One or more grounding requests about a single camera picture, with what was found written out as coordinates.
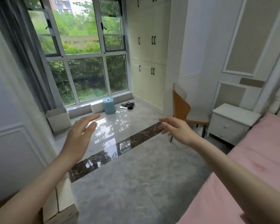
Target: pink bedsheet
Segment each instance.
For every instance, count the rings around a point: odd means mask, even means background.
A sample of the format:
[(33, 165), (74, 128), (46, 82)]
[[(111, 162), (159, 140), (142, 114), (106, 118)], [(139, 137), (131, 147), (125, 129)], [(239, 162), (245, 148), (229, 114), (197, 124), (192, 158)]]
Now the pink bedsheet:
[[(280, 117), (268, 113), (228, 156), (280, 192)], [(178, 224), (243, 224), (242, 213), (212, 173)]]

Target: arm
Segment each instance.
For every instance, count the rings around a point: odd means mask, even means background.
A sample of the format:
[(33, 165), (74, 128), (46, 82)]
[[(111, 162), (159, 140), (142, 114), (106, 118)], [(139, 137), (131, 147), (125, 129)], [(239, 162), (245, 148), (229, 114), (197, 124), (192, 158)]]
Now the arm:
[(253, 224), (280, 223), (280, 192), (197, 135), (185, 121), (160, 121), (163, 134), (170, 132), (204, 158)]
[(96, 128), (96, 122), (92, 122), (89, 127), (87, 125), (98, 117), (100, 114), (83, 117), (75, 122), (57, 158), (37, 179), (0, 208), (0, 224), (32, 222), (56, 185), (71, 167), (82, 159)]

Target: hand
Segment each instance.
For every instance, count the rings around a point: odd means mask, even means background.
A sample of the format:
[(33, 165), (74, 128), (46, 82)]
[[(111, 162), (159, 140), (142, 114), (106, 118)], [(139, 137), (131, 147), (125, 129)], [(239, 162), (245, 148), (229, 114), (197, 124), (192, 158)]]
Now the hand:
[(93, 114), (77, 120), (68, 132), (63, 148), (59, 156), (65, 156), (73, 160), (74, 164), (79, 162), (89, 145), (90, 137), (96, 129), (96, 122), (101, 114)]
[(164, 129), (162, 134), (170, 132), (170, 134), (178, 140), (180, 143), (190, 147), (196, 147), (198, 143), (203, 139), (198, 134), (196, 134), (189, 125), (175, 117), (163, 117), (159, 119), (162, 124), (159, 129)]

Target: orange chair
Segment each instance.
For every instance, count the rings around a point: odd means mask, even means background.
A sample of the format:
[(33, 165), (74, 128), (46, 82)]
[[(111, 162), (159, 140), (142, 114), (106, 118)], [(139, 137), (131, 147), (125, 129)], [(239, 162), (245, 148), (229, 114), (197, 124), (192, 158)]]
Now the orange chair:
[(192, 107), (185, 101), (187, 92), (177, 83), (173, 84), (173, 116), (182, 119), (187, 123), (203, 125), (202, 137), (205, 136), (206, 126), (209, 124), (209, 118), (203, 108)]

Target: dark marble strip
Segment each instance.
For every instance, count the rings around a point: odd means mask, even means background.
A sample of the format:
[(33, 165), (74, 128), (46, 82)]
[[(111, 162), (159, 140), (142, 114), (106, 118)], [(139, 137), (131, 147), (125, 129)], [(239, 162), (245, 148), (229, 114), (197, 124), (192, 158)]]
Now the dark marble strip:
[(77, 181), (81, 177), (84, 177), (85, 175), (105, 165), (116, 157), (159, 134), (162, 131), (158, 129), (160, 124), (160, 122), (153, 124), (145, 130), (142, 130), (128, 137), (127, 139), (118, 142), (116, 146), (106, 148), (103, 151), (100, 151), (97, 154), (78, 162), (69, 171), (71, 182)]

